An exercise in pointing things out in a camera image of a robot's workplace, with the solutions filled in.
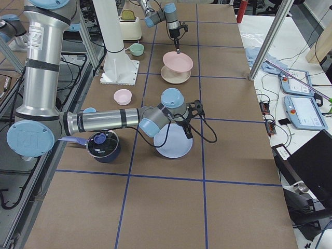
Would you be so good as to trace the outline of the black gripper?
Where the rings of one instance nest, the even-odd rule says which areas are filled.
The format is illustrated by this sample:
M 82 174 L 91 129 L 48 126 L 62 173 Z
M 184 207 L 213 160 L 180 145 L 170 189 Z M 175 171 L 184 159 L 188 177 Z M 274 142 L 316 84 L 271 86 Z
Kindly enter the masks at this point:
M 181 122 L 182 128 L 185 130 L 185 135 L 188 139 L 192 139 L 193 135 L 190 128 L 190 121 L 194 117 L 199 116 L 200 119 L 205 119 L 205 112 L 203 105 L 200 100 L 194 100 L 193 102 L 185 103 L 186 110 L 188 111 L 187 116 L 183 115 L 183 121 Z
M 174 46 L 177 54 L 180 54 L 179 38 L 181 36 L 180 30 L 183 29 L 184 32 L 188 32 L 188 25 L 181 22 L 171 22 L 168 23 L 169 37 L 174 40 Z

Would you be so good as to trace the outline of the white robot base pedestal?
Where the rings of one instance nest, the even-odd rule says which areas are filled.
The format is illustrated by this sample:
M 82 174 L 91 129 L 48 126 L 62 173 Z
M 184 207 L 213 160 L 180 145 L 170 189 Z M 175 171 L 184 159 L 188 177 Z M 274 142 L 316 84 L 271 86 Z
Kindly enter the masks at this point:
M 106 48 L 101 83 L 134 85 L 140 62 L 125 52 L 116 2 L 94 0 L 93 4 Z

